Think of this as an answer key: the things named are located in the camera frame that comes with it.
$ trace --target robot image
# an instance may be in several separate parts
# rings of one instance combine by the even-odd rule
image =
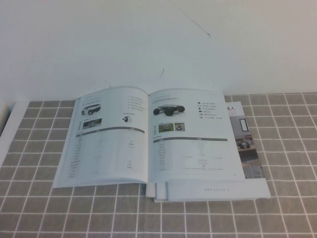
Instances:
[[[122,118],[122,120],[124,120],[125,122],[131,122],[131,117],[129,116],[125,116],[124,118]]]
[[[153,114],[158,115],[160,112],[164,112],[165,115],[171,116],[176,111],[182,113],[185,111],[185,108],[180,105],[163,105],[163,106],[159,106],[158,108],[155,108],[153,110]]]

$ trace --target gray tile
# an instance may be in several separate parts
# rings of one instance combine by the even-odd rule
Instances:
[[[64,214],[45,214],[41,231],[62,232],[66,215]]]
[[[70,119],[56,118],[53,124],[53,129],[68,129]]]
[[[21,154],[7,154],[2,166],[17,166],[20,161]]]
[[[276,152],[284,151],[280,140],[263,140],[263,147],[265,151]]]
[[[285,227],[281,215],[259,215],[262,232],[284,233]]]
[[[226,103],[232,102],[231,96],[224,96]]]
[[[91,215],[89,231],[90,232],[111,232],[112,214]]]
[[[291,165],[309,165],[309,160],[305,152],[287,153],[288,161]]]
[[[54,180],[57,167],[39,167],[34,180]]]
[[[32,180],[34,177],[35,167],[18,167],[14,180]]]
[[[317,104],[317,94],[304,94],[307,104]]]
[[[283,217],[288,232],[310,232],[308,221],[305,215],[284,215]]]
[[[114,232],[134,232],[137,216],[134,214],[116,214],[114,217]]]
[[[314,123],[311,117],[293,117],[293,119],[297,127],[314,126]]]
[[[285,153],[266,153],[269,165],[288,165]]]
[[[274,180],[294,180],[289,166],[270,166]]]
[[[237,232],[260,232],[258,217],[256,215],[235,215]]]
[[[250,129],[250,133],[251,133],[253,139],[259,139],[260,138],[257,128],[249,128],[249,129]]]
[[[28,197],[24,206],[24,213],[44,213],[47,197]]]
[[[42,101],[30,102],[28,108],[40,108],[42,106]]]
[[[57,118],[71,118],[71,115],[73,114],[72,108],[59,108],[57,111]]]
[[[282,140],[286,151],[304,151],[301,140]]]
[[[61,153],[64,148],[64,141],[48,141],[44,152],[46,153]]]
[[[235,232],[232,215],[210,215],[210,221],[214,233]]]
[[[298,181],[297,187],[301,196],[317,196],[317,181]]]
[[[52,189],[52,196],[70,196],[73,192],[72,187],[59,187]]]
[[[93,196],[95,193],[95,186],[74,187],[73,196]]]
[[[309,152],[308,157],[312,165],[317,165],[317,152]]]
[[[253,200],[232,201],[233,212],[235,214],[254,214],[256,208]]]
[[[50,197],[46,213],[66,213],[70,197]]]
[[[295,126],[292,117],[274,117],[277,127],[293,127]]]
[[[304,213],[301,199],[298,197],[279,197],[282,213],[300,214]]]
[[[23,118],[36,118],[39,114],[40,109],[38,108],[28,108],[25,111]]]
[[[311,166],[292,166],[295,180],[316,180]]]
[[[266,95],[250,95],[252,105],[268,105]]]
[[[30,196],[48,196],[50,194],[52,182],[34,181],[30,190]]]
[[[53,119],[37,119],[34,128],[36,129],[50,129],[53,124]]]
[[[165,202],[162,203],[163,213],[184,213],[183,202]]]
[[[51,130],[49,140],[65,140],[68,130]]]
[[[290,116],[288,106],[271,106],[273,116]]]
[[[31,182],[12,182],[8,195],[9,196],[26,196],[28,194]]]
[[[19,128],[31,129],[34,125],[35,119],[22,119]]]
[[[233,102],[241,102],[243,106],[250,105],[250,100],[248,95],[232,95]]]
[[[250,106],[243,106],[242,109],[246,117],[253,117],[252,108]]]
[[[306,213],[317,213],[317,197],[302,197]]]
[[[43,103],[43,108],[57,108],[59,105],[59,101],[45,101]]]
[[[208,215],[186,215],[187,232],[210,232]]]
[[[0,231],[14,231],[19,217],[20,214],[0,214]]]
[[[15,172],[15,167],[1,167],[0,180],[11,180]]]
[[[153,198],[150,197],[140,197],[139,202],[139,213],[159,213],[160,203],[154,202]]]
[[[116,195],[118,185],[99,185],[96,188],[97,196],[113,196]]]
[[[256,205],[259,214],[280,213],[278,200],[276,197],[257,199]]]
[[[256,118],[258,127],[275,127],[273,117]]]
[[[309,215],[308,219],[309,219],[310,224],[312,226],[313,232],[316,233],[317,232],[317,215]]]
[[[65,231],[85,232],[88,226],[89,215],[69,214],[66,220]]]
[[[42,214],[22,214],[17,230],[33,232],[38,231],[40,228],[42,216]]]
[[[115,197],[95,197],[93,213],[114,212]]]
[[[306,106],[289,106],[293,116],[308,116],[308,110]]]
[[[19,166],[37,166],[41,154],[23,154]]]
[[[25,197],[6,197],[1,212],[18,213],[22,211]]]
[[[276,128],[259,128],[261,139],[279,139]]]
[[[163,232],[185,232],[184,215],[162,215]]]
[[[271,105],[286,105],[284,95],[268,95],[267,97]]]
[[[27,140],[31,130],[29,129],[18,129],[15,133],[13,140]]]
[[[58,166],[61,154],[46,154],[42,155],[40,166]]]
[[[45,141],[28,141],[25,147],[26,153],[42,153]]]
[[[278,129],[282,139],[298,139],[299,134],[295,127],[284,127]]]
[[[13,140],[10,144],[8,153],[23,152],[26,141]]]
[[[232,213],[230,201],[211,201],[208,203],[210,213]]]
[[[5,196],[9,188],[10,182],[0,181],[0,196]]]
[[[39,118],[54,118],[57,108],[42,108],[40,110]]]
[[[274,181],[278,196],[298,196],[297,188],[292,181]]]
[[[287,99],[287,103],[290,105],[303,105],[303,104],[305,104],[302,94],[285,95],[285,97]]]
[[[298,128],[298,131],[303,139],[312,139],[317,138],[317,130],[316,128]]]
[[[253,113],[255,116],[271,116],[271,110],[269,106],[253,106]]]
[[[61,101],[59,107],[60,108],[73,108],[75,106],[76,100],[67,100]]]
[[[317,105],[308,105],[307,107],[312,116],[317,115]]]
[[[304,143],[307,151],[317,151],[317,140],[316,139],[311,139],[311,140],[304,139],[303,143]]]
[[[186,213],[207,213],[207,202],[186,202]]]
[[[30,140],[46,140],[48,138],[50,130],[33,130],[30,136]]]
[[[160,215],[139,214],[138,232],[160,232]]]
[[[138,195],[138,194],[139,194],[138,183],[119,184],[118,195]]]
[[[70,213],[90,213],[92,197],[73,197],[70,202]]]
[[[249,127],[256,127],[256,121],[254,119],[254,117],[246,117],[247,119],[247,123]]]

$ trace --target book page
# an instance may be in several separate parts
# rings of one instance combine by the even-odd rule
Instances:
[[[224,96],[172,89],[149,96],[149,180],[243,180]]]
[[[59,185],[105,179],[148,181],[146,93],[112,88],[83,96],[73,118]]]

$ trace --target small photo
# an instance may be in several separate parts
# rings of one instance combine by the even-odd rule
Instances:
[[[175,131],[185,131],[185,123],[175,123]]]
[[[95,126],[100,126],[101,125],[101,121],[102,121],[102,118],[84,122],[83,130],[89,129],[89,128],[92,128],[92,127],[95,127]]]
[[[158,132],[167,132],[167,131],[174,131],[174,124],[173,123],[167,123],[167,124],[162,124],[158,125]]]

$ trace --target tiled countertop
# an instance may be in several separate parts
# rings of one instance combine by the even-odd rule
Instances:
[[[74,102],[31,102],[0,168],[1,238],[317,238],[317,94],[241,101],[272,195],[153,203],[143,184],[51,189]]]

